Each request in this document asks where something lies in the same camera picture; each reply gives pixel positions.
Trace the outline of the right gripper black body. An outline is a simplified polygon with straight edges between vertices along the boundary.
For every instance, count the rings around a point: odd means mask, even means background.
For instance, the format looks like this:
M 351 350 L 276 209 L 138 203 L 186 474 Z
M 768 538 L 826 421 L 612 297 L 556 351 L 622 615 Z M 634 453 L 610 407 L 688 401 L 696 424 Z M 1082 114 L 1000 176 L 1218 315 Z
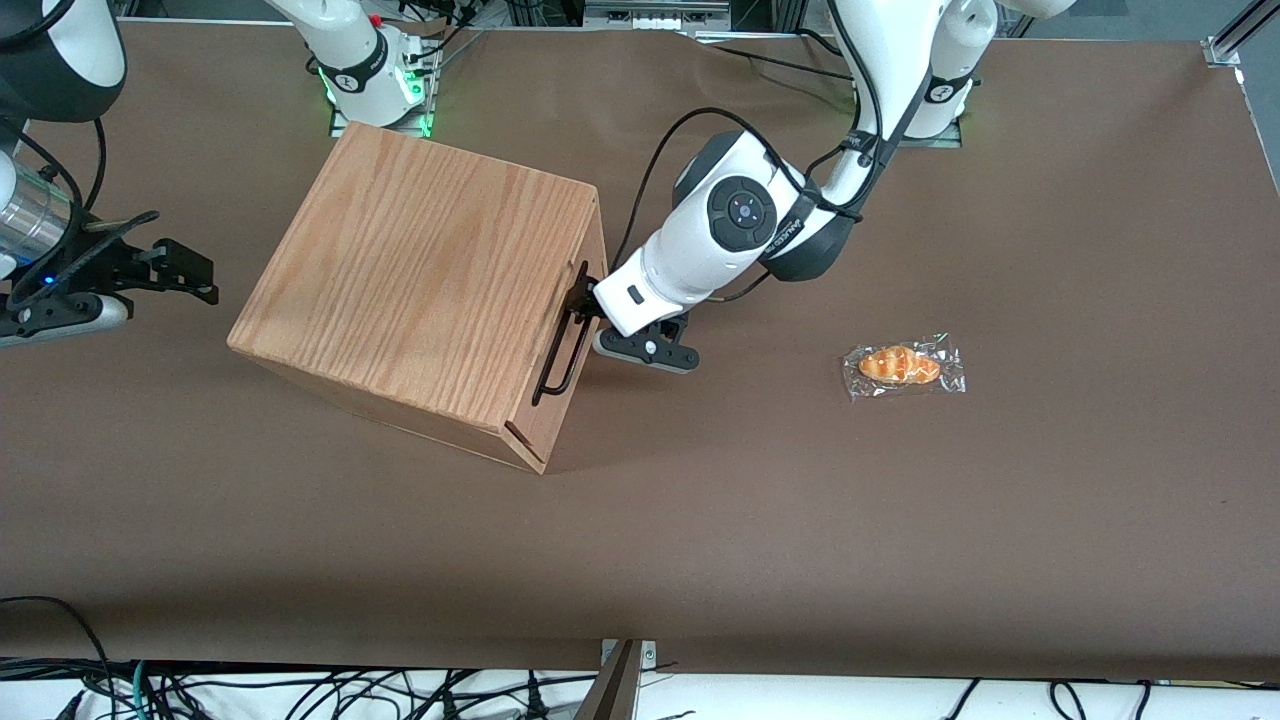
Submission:
M 10 279 L 8 310 L 17 313 L 52 296 L 91 292 L 116 295 L 128 290 L 157 288 L 143 251 L 114 240 L 99 252 L 99 238 L 73 240 L 36 261 L 19 266 Z

